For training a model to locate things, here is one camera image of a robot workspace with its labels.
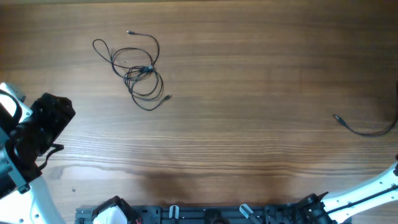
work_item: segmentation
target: black cable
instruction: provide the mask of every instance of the black cable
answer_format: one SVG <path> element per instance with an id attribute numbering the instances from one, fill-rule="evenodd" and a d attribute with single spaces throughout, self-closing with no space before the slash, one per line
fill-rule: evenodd
<path id="1" fill-rule="evenodd" d="M 51 147 L 53 147 L 54 149 L 51 150 L 45 157 L 45 161 L 43 162 L 42 165 L 39 166 L 39 170 L 44 169 L 45 166 L 47 166 L 47 161 L 50 158 L 50 156 L 56 152 L 59 152 L 63 149 L 63 145 L 61 144 L 52 144 Z"/>
<path id="2" fill-rule="evenodd" d="M 383 134 L 387 134 L 389 131 L 391 131 L 395 125 L 397 124 L 398 121 L 398 82 L 396 83 L 396 116 L 393 120 L 393 122 L 388 125 L 387 127 L 385 127 L 383 130 L 380 131 L 376 131 L 374 133 L 361 133 L 361 132 L 357 132 L 352 130 L 348 124 L 343 120 L 343 118 L 341 116 L 338 116 L 337 114 L 334 114 L 333 117 L 341 124 L 343 125 L 346 129 L 350 130 L 352 133 L 357 134 L 359 136 L 363 136 L 363 137 L 376 137 L 376 136 L 382 136 Z"/>
<path id="3" fill-rule="evenodd" d="M 119 49 L 115 53 L 111 54 L 111 52 L 109 51 L 108 45 L 102 39 L 95 39 L 93 41 L 93 48 L 94 48 L 95 52 L 97 52 L 97 54 L 99 54 L 99 56 L 101 56 L 104 60 L 106 60 L 108 63 L 111 64 L 113 72 L 117 76 L 123 78 L 123 82 L 126 85 L 127 89 L 129 90 L 129 93 L 131 94 L 131 98 L 132 98 L 133 102 L 135 102 L 135 104 L 137 106 L 139 106 L 143 110 L 152 111 L 152 110 L 158 108 L 164 101 L 169 100 L 172 97 L 172 95 L 165 96 L 155 107 L 153 107 L 151 109 L 147 109 L 147 108 L 141 106 L 136 101 L 136 98 L 140 99 L 140 100 L 144 100 L 144 101 L 155 101 L 155 100 L 159 99 L 161 94 L 163 93 L 163 90 L 164 90 L 163 79 L 162 79 L 162 76 L 160 76 L 160 74 L 155 69 L 155 63 L 156 63 L 157 59 L 159 58 L 160 45 L 159 45 L 158 41 L 156 40 L 156 38 L 153 37 L 152 35 L 149 35 L 149 34 L 138 34 L 138 33 L 132 32 L 132 31 L 127 31 L 127 33 L 130 34 L 130 35 L 141 35 L 141 36 L 146 36 L 146 37 L 152 38 L 155 41 L 156 46 L 157 46 L 157 54 L 156 54 L 155 60 L 153 60 L 152 56 L 146 50 L 140 49 L 140 48 L 137 48 L 137 47 L 125 47 L 125 48 Z M 104 45 L 106 47 L 106 50 L 108 51 L 108 54 L 109 54 L 109 60 L 98 52 L 98 50 L 95 47 L 95 42 L 96 41 L 102 41 L 102 43 L 104 43 Z M 133 66 L 133 67 L 125 67 L 125 66 L 122 66 L 122 65 L 115 64 L 116 57 L 119 54 L 121 54 L 122 52 L 127 51 L 127 50 L 140 50 L 140 51 L 144 52 L 149 57 L 150 65 L 148 65 L 148 66 L 140 65 L 140 66 Z M 116 70 L 116 67 L 125 68 L 125 69 L 128 69 L 128 71 L 124 75 L 121 75 Z M 137 82 L 147 78 L 152 72 L 155 73 L 155 77 L 156 77 L 156 84 L 155 84 L 155 87 L 152 89 L 152 91 L 150 91 L 149 93 L 138 93 L 138 92 L 134 91 L 133 90 L 134 85 L 137 84 Z M 154 97 L 150 97 L 150 95 L 153 94 L 156 91 L 157 86 L 159 84 L 159 81 L 160 81 L 159 92 Z"/>

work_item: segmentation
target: black cable end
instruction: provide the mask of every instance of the black cable end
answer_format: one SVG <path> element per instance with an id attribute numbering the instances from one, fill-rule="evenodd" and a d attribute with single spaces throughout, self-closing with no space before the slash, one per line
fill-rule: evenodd
<path id="1" fill-rule="evenodd" d="M 154 70 L 154 67 L 152 65 L 146 66 L 142 72 L 151 72 Z"/>
<path id="2" fill-rule="evenodd" d="M 344 127 L 347 126 L 346 122 L 343 120 L 343 118 L 341 118 L 340 116 L 338 116 L 337 114 L 334 114 L 333 117 Z"/>
<path id="3" fill-rule="evenodd" d="M 167 96 L 165 96 L 165 98 L 163 99 L 163 100 L 169 100 L 170 98 L 172 97 L 172 95 L 167 95 Z"/>
<path id="4" fill-rule="evenodd" d="M 65 148 L 65 146 L 64 146 L 63 144 L 55 144 L 55 143 L 53 143 L 53 144 L 51 145 L 51 147 L 56 148 L 56 149 L 59 149 L 59 150 L 62 150 L 62 149 Z"/>

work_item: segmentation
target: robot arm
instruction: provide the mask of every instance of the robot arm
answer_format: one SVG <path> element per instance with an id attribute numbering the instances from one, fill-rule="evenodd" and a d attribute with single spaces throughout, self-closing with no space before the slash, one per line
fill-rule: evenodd
<path id="1" fill-rule="evenodd" d="M 328 193 L 321 200 L 325 211 L 338 223 L 370 208 L 398 200 L 398 163 L 372 179 L 348 190 Z"/>
<path id="2" fill-rule="evenodd" d="M 0 222 L 64 223 L 35 160 L 74 117 L 67 98 L 44 93 L 28 108 L 12 85 L 0 85 Z"/>

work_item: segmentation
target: tangled cable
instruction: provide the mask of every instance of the tangled cable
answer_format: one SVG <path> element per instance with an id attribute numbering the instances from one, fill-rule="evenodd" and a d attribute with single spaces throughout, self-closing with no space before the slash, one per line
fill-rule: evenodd
<path id="1" fill-rule="evenodd" d="M 125 48 L 122 48 L 122 49 L 119 49 L 119 50 L 115 51 L 114 54 L 111 54 L 111 52 L 109 51 L 108 45 L 102 39 L 95 39 L 93 41 L 93 48 L 94 48 L 95 52 L 97 52 L 97 54 L 99 54 L 99 56 L 101 56 L 103 59 L 105 59 L 108 63 L 111 64 L 113 72 L 117 76 L 123 78 L 123 82 L 127 86 L 127 89 L 129 90 L 129 93 L 131 94 L 131 98 L 132 98 L 133 102 L 135 102 L 135 104 L 137 106 L 139 106 L 143 110 L 152 111 L 152 110 L 158 108 L 163 102 L 165 102 L 166 100 L 169 100 L 172 97 L 172 95 L 165 96 L 155 107 L 153 107 L 151 109 L 148 109 L 148 108 L 145 108 L 145 107 L 141 106 L 136 101 L 136 98 L 140 99 L 140 100 L 144 100 L 144 101 L 155 101 L 155 100 L 159 99 L 161 94 L 163 93 L 163 90 L 164 90 L 163 79 L 162 79 L 160 74 L 155 69 L 155 63 L 156 63 L 157 59 L 159 58 L 160 46 L 159 46 L 159 43 L 156 40 L 156 38 L 151 36 L 151 35 L 149 35 L 149 34 L 138 34 L 138 33 L 132 32 L 132 31 L 128 31 L 127 33 L 130 34 L 130 35 L 141 35 L 141 36 L 146 36 L 146 37 L 152 38 L 156 42 L 156 46 L 157 46 L 157 54 L 156 54 L 155 60 L 152 58 L 152 56 L 146 50 L 140 49 L 140 48 L 137 48 L 137 47 L 125 47 Z M 106 47 L 106 50 L 108 51 L 108 54 L 109 54 L 109 60 L 98 52 L 98 50 L 95 47 L 95 42 L 96 41 L 102 41 L 102 43 L 104 43 L 104 45 Z M 116 57 L 120 53 L 125 52 L 127 50 L 140 50 L 140 51 L 144 52 L 145 54 L 148 55 L 148 57 L 150 59 L 150 65 L 148 65 L 148 66 L 140 65 L 140 66 L 133 66 L 133 67 L 125 67 L 125 66 L 122 66 L 122 65 L 115 64 Z M 125 68 L 125 69 L 128 69 L 128 71 L 124 75 L 121 75 L 116 70 L 116 67 Z M 155 77 L 156 77 L 156 84 L 155 84 L 155 87 L 152 89 L 152 91 L 150 91 L 149 93 L 138 93 L 138 92 L 134 91 L 133 88 L 137 84 L 137 82 L 147 78 L 150 74 L 152 74 L 152 72 L 155 73 Z M 151 97 L 151 94 L 153 94 L 156 91 L 156 89 L 157 89 L 157 87 L 159 85 L 159 81 L 160 81 L 159 92 L 157 92 L 157 94 L 154 97 Z"/>

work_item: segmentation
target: wood grain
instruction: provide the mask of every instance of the wood grain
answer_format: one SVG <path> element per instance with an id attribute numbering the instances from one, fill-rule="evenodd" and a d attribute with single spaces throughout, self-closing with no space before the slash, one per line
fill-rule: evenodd
<path id="1" fill-rule="evenodd" d="M 156 2 L 2 6 L 0 77 L 31 104 L 67 96 L 76 116 L 44 170 L 62 216 L 118 195 L 131 205 L 256 205 L 344 189 L 394 162 L 397 4 Z M 154 43 L 165 94 L 146 112 L 92 49 Z M 119 63 L 147 64 L 142 54 Z M 140 85 L 148 90 L 153 79 Z M 395 223 L 398 205 L 354 217 Z"/>
<path id="2" fill-rule="evenodd" d="M 111 2 L 178 2 L 190 0 L 0 0 L 0 5 L 16 4 L 77 4 L 77 3 L 111 3 Z M 195 1 L 217 1 L 217 0 L 195 0 Z"/>

